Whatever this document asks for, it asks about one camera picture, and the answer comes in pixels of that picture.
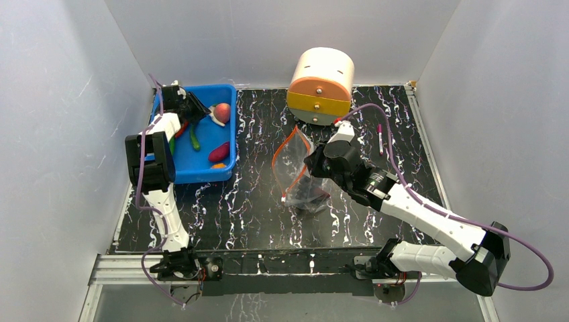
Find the dark grape bunch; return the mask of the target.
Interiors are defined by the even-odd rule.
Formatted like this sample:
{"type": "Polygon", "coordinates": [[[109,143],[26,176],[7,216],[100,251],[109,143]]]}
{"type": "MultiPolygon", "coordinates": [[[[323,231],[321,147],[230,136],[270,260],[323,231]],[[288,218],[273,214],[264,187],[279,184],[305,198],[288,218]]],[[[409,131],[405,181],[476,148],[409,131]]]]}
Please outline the dark grape bunch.
{"type": "Polygon", "coordinates": [[[322,210],[330,198],[329,180],[304,176],[295,186],[293,191],[293,206],[316,213],[322,210]]]}

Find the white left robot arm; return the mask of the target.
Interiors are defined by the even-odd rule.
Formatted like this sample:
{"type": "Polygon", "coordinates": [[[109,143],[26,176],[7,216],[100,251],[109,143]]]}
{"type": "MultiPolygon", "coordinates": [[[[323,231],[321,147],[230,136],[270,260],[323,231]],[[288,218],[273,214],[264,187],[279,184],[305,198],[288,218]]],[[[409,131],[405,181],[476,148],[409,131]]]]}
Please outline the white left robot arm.
{"type": "Polygon", "coordinates": [[[209,112],[177,81],[157,85],[156,97],[158,110],[147,127],[125,138],[128,174],[136,189],[136,207],[153,214],[161,237],[162,258],[150,272],[159,280],[197,280],[207,270],[190,245],[176,206],[172,148],[184,125],[199,122],[209,112]]]}

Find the white garlic piece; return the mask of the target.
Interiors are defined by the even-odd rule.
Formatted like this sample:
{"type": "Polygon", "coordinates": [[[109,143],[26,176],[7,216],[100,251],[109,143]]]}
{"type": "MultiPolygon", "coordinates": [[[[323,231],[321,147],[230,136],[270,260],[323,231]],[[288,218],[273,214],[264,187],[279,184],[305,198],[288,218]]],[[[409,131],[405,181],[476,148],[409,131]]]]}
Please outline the white garlic piece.
{"type": "Polygon", "coordinates": [[[222,121],[220,121],[220,120],[218,120],[218,118],[216,118],[216,116],[215,116],[215,108],[216,108],[215,105],[211,105],[211,106],[209,107],[209,110],[210,110],[209,116],[210,116],[212,122],[215,123],[215,124],[217,124],[218,126],[225,127],[225,123],[222,122],[222,121]]]}

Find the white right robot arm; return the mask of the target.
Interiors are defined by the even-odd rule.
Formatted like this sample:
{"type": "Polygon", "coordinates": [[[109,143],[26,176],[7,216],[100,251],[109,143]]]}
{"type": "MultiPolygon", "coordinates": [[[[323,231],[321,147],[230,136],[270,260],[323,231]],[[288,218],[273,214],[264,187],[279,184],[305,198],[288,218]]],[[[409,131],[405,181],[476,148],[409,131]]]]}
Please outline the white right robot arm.
{"type": "Polygon", "coordinates": [[[311,176],[330,179],[358,204],[400,219],[439,243],[391,238],[375,257],[353,264],[358,278],[424,272],[453,278],[475,294],[493,295],[510,257],[504,225],[493,222],[480,228],[445,215],[428,199],[414,199],[394,174],[365,162],[347,141],[319,144],[304,163],[311,176]]]}

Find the clear zip top bag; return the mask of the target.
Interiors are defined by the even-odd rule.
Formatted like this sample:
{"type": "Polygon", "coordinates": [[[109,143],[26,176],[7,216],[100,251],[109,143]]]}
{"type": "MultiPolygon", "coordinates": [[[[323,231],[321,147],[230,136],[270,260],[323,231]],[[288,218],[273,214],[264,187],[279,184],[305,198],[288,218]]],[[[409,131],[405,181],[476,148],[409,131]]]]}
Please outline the clear zip top bag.
{"type": "Polygon", "coordinates": [[[312,141],[298,127],[294,127],[272,157],[272,172],[281,189],[281,202],[293,206],[293,191],[297,183],[310,176],[304,159],[315,151],[312,141]]]}

